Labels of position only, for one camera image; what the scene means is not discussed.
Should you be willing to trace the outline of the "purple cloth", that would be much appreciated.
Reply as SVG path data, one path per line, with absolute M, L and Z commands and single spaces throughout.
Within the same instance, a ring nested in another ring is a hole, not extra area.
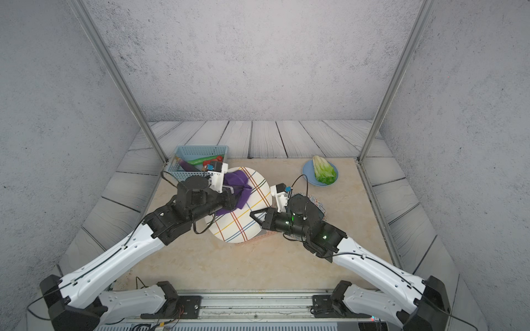
M 252 192 L 252 187 L 248 184 L 248 176 L 242 170 L 226 173 L 224 176 L 223 185 L 232 187 L 235 205 L 228 209 L 222 208 L 218 210 L 215 213 L 217 217 L 228 214 L 229 212 L 235 211 L 236 209 L 243 208 Z

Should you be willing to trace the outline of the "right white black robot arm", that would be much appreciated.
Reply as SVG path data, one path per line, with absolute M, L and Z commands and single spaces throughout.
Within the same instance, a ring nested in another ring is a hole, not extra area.
M 367 290 L 349 281 L 339 282 L 331 295 L 335 314 L 370 315 L 401 330 L 445 330 L 455 319 L 441 280 L 434 276 L 423 279 L 372 254 L 326 222 L 324 213 L 308 197 L 297 194 L 280 208 L 253 210 L 250 216 L 262 229 L 299 241 L 317 258 L 376 286 L 376 290 Z

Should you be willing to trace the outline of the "plaid striped white plate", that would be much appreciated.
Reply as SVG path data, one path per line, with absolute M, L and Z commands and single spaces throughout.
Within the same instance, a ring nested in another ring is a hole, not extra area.
M 252 187 L 251 195 L 243 208 L 216 217 L 209 228 L 211 234 L 229 244 L 242 244 L 255 237 L 262 228 L 251 219 L 251 211 L 273 205 L 270 186 L 263 175 L 245 166 L 230 168 L 227 173 L 236 170 L 242 170 L 248 176 L 248 184 Z

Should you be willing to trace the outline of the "colourful squiggle round plate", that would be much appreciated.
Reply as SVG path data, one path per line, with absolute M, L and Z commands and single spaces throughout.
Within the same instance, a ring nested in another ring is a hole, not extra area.
M 318 207 L 318 209 L 322 212 L 322 214 L 323 214 L 323 219 L 326 219 L 326 215 L 327 215 L 327 213 L 326 213 L 326 209 L 325 209 L 323 203 L 322 203 L 321 201 L 319 201 L 319 200 L 318 200 L 315 196 L 313 196 L 313 195 L 309 195 L 308 198 L 309 198 L 310 201 L 311 201 L 313 204 L 315 204 L 315 205 Z

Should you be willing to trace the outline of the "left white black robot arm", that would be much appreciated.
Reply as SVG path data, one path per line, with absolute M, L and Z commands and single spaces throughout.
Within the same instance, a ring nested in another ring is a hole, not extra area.
M 168 281 L 137 290 L 108 290 L 140 261 L 194 229 L 200 219 L 219 210 L 235 210 L 244 190 L 201 176 L 179 182 L 176 189 L 176 195 L 108 251 L 74 272 L 51 275 L 40 283 L 54 330 L 95 330 L 134 316 L 158 320 L 181 316 L 179 295 Z

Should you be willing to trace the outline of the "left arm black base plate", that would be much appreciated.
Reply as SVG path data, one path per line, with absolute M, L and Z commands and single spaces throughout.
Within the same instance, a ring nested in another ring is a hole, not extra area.
M 166 303 L 153 314 L 141 314 L 141 319 L 197 319 L 202 302 L 201 296 L 178 295 L 167 299 Z

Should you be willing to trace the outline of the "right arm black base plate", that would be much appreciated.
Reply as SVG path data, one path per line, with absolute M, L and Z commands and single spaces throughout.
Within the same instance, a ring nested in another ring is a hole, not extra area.
M 341 318 L 341 319 L 370 319 L 368 314 L 353 313 L 339 299 L 332 295 L 313 295 L 310 313 L 317 319 Z

